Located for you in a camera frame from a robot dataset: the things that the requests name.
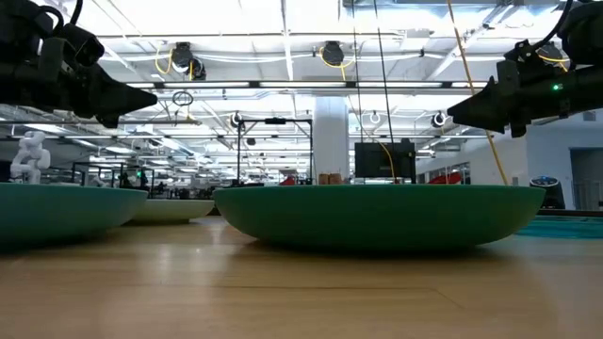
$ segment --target fluorescent light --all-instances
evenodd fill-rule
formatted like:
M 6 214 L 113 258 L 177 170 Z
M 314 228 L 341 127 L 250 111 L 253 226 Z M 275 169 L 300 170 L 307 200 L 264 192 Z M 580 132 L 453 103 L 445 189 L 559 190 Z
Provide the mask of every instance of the fluorescent light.
M 107 151 L 110 152 L 114 152 L 114 153 L 121 153 L 121 154 L 129 154 L 129 153 L 135 153 L 134 151 L 130 150 L 130 149 L 126 149 L 124 147 L 107 147 L 106 148 Z
M 91 142 L 87 142 L 86 140 L 78 140 L 78 139 L 76 139 L 73 142 L 78 143 L 78 144 L 80 144 L 82 146 L 90 147 L 90 148 L 97 148 L 98 147 L 98 146 L 94 145 Z
M 262 81 L 260 87 L 263 88 L 342 88 L 345 87 L 346 83 L 343 81 L 338 82 L 327 82 L 327 81 Z
M 72 139 L 104 139 L 104 138 L 111 138 L 111 136 L 65 136 L 65 138 L 72 138 Z
M 427 89 L 439 89 L 442 87 L 441 82 L 387 82 L 389 88 L 399 89 L 413 89 L 413 88 L 427 88 Z M 382 88 L 384 87 L 383 81 L 361 81 L 358 83 L 358 87 L 367 88 Z
M 159 75 L 159 74 L 157 74 L 157 73 L 155 73 L 155 74 L 151 74 L 151 77 L 153 77 L 153 78 L 157 78 L 157 79 L 159 79 L 159 80 L 161 80 L 161 81 L 163 81 L 163 82 L 165 82 L 165 81 L 166 81 L 166 79 L 164 79 L 164 78 L 163 78 L 163 76 L 161 76 L 161 75 Z
M 475 89 L 483 89 L 484 87 L 486 87 L 486 85 L 488 85 L 488 83 L 485 81 L 474 81 L 473 82 L 473 87 Z M 469 83 L 468 82 L 453 82 L 452 86 L 456 89 L 468 89 Z
M 129 83 L 127 86 L 135 89 L 154 89 L 155 85 L 153 83 Z
M 180 150 L 180 144 L 178 144 L 176 141 L 171 140 L 169 138 L 163 138 L 161 139 L 161 143 L 163 144 L 163 146 L 171 148 L 175 151 Z
M 165 83 L 166 89 L 223 89 L 246 88 L 248 82 L 177 82 Z
M 169 165 L 170 161 L 168 160 L 151 160 L 152 163 L 157 165 Z
M 163 136 L 117 136 L 118 139 L 146 139 L 146 138 L 163 138 Z
M 69 131 L 64 128 L 60 128 L 60 127 L 57 127 L 54 125 L 41 124 L 41 123 L 28 123 L 25 125 L 25 127 L 37 129 L 37 130 L 48 132 L 48 133 L 55 133 L 55 134 L 69 133 Z

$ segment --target desk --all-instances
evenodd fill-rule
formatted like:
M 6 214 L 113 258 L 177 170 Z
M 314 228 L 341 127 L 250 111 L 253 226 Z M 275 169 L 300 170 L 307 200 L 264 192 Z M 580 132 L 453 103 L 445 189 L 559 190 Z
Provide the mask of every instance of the desk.
M 0 257 L 4 338 L 600 338 L 603 242 L 461 255 L 276 250 L 220 218 Z

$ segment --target green bowl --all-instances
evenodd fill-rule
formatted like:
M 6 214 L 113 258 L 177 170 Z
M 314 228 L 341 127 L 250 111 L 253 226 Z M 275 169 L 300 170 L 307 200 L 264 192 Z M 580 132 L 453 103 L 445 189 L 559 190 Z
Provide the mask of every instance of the green bowl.
M 120 226 L 146 198 L 147 192 L 132 189 L 0 184 L 0 250 Z
M 541 188 L 356 185 L 228 188 L 218 209 L 242 233 L 328 250 L 451 250 L 502 239 L 526 226 Z

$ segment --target black cable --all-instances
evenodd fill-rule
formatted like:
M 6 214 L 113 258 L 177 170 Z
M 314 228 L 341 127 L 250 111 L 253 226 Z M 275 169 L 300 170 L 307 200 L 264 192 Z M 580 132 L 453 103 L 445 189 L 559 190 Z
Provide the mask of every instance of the black cable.
M 360 144 L 362 145 L 362 149 L 365 147 L 365 137 L 364 131 L 365 128 L 362 125 L 362 100 L 360 100 L 360 72 L 358 71 L 358 57 L 360 56 L 358 52 L 358 42 L 356 41 L 356 6 L 354 5 L 355 1 L 351 2 L 351 17 L 354 21 L 353 26 L 353 35 L 354 35 L 354 59 L 356 60 L 356 64 L 354 65 L 354 69 L 356 70 L 356 88 L 358 89 L 358 122 L 360 122 Z
M 569 15 L 569 11 L 572 8 L 573 2 L 574 2 L 574 0 L 567 0 L 567 2 L 565 2 L 565 7 L 563 8 L 562 16 L 559 17 L 559 21 L 555 24 L 553 29 L 551 29 L 551 31 L 545 36 L 544 39 L 542 39 L 532 45 L 533 52 L 536 52 L 536 51 L 538 51 L 538 49 L 545 46 L 545 44 L 547 42 L 549 42 L 555 36 L 555 34 L 557 34 L 557 32 L 559 32 L 559 29 L 562 27 L 562 24 L 565 22 L 565 19 Z
M 70 24 L 77 24 L 79 15 L 82 13 L 83 5 L 84 5 L 84 0 L 77 0 L 77 3 L 75 4 L 75 10 L 73 11 L 72 19 L 69 21 Z
M 57 22 L 57 25 L 55 26 L 55 28 L 53 29 L 53 36 L 56 36 L 58 34 L 58 32 L 60 32 L 60 30 L 63 29 L 63 25 L 65 25 L 65 21 L 63 20 L 63 15 L 60 13 L 60 11 L 58 11 L 58 9 L 56 9 L 54 7 L 40 6 L 40 10 L 38 11 L 38 14 L 36 14 L 36 16 L 33 19 L 35 20 L 38 17 L 38 15 L 40 15 L 42 13 L 51 13 L 57 17 L 58 22 Z
M 387 92 L 387 74 L 385 74 L 385 60 L 383 59 L 383 42 L 381 39 L 381 29 L 379 27 L 379 13 L 377 11 L 377 0 L 373 0 L 373 6 L 375 8 L 375 19 L 377 20 L 377 37 L 379 38 L 379 52 L 381 53 L 381 68 L 383 71 L 383 88 L 385 90 L 385 107 L 387 108 L 387 124 L 389 125 L 389 136 L 392 141 L 392 151 L 394 151 L 395 143 L 394 143 L 394 130 L 392 129 L 392 116 L 389 112 L 389 95 Z M 396 182 L 396 172 L 395 169 L 392 169 L 394 172 L 394 182 Z

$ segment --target ceiling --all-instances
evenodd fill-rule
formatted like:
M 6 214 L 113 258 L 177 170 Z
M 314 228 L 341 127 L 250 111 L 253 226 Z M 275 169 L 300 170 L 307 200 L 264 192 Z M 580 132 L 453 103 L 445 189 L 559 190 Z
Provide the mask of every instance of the ceiling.
M 180 89 L 149 89 L 159 96 L 159 105 L 123 117 L 123 121 L 131 124 L 117 130 L 107 130 L 98 124 L 71 124 L 62 126 L 62 131 L 54 134 L 120 136 L 120 139 L 89 138 L 84 139 L 85 144 L 82 140 L 78 142 L 79 146 L 101 157 L 190 156 L 186 161 L 168 159 L 167 167 L 157 169 L 171 172 L 174 168 L 178 171 L 178 167 L 197 166 L 229 178 L 232 171 L 228 168 L 236 163 L 236 140 L 228 138 L 236 134 L 230 124 L 234 113 L 238 112 L 245 119 L 311 119 L 318 95 L 349 98 L 352 135 L 360 134 L 358 118 L 363 120 L 369 133 L 378 135 L 383 130 L 386 134 L 388 108 L 395 135 L 437 136 L 442 131 L 452 135 L 478 134 L 477 131 L 456 129 L 451 122 L 445 130 L 434 129 L 430 124 L 433 114 L 468 97 L 467 88 L 390 89 L 389 107 L 381 89 L 363 89 L 360 95 L 363 111 L 360 112 L 356 89 L 233 87 L 241 81 L 341 82 L 344 78 L 361 82 L 382 82 L 386 78 L 392 84 L 466 82 L 454 25 L 444 1 L 415 0 L 402 4 L 398 0 L 378 0 L 377 15 L 371 1 L 355 1 L 353 10 L 351 0 L 85 1 L 78 25 L 99 37 L 106 48 L 100 64 L 115 79 L 143 83 L 142 86 L 152 82 L 186 83 L 184 74 L 174 69 L 168 73 L 162 71 L 168 69 L 173 45 L 178 41 L 189 41 L 193 54 L 206 67 L 207 81 L 228 82 L 224 84 L 227 89 L 187 89 L 194 102 L 179 110 L 171 98 Z M 66 18 L 73 12 L 75 3 L 74 0 L 35 2 L 59 8 Z M 472 78 L 479 82 L 496 73 L 496 62 L 515 43 L 524 39 L 535 42 L 546 35 L 558 21 L 562 8 L 560 2 L 546 0 L 453 3 L 468 69 Z M 327 40 L 339 41 L 346 55 L 345 63 L 350 63 L 344 72 L 327 67 L 319 57 L 320 47 Z M 357 62 L 353 62 L 354 52 Z M 69 112 L 47 114 L 27 108 L 0 107 L 0 116 L 7 121 L 74 121 Z M 19 134 L 19 130 L 5 130 L 8 132 Z M 284 169 L 306 171 L 307 152 L 295 152 L 309 149 L 306 132 L 295 124 L 258 124 L 249 136 L 287 137 L 266 140 L 258 137 L 255 145 L 244 145 L 243 151 L 248 156 L 243 164 L 245 170 L 266 173 Z M 152 136 L 165 135 L 196 138 L 150 141 Z M 423 150 L 425 145 L 433 144 L 428 138 L 416 142 L 418 149 Z M 464 140 L 450 141 L 452 146 L 459 142 Z M 131 153 L 112 152 L 109 146 L 129 149 Z M 431 147 L 435 156 L 438 152 L 454 149 L 440 146 Z

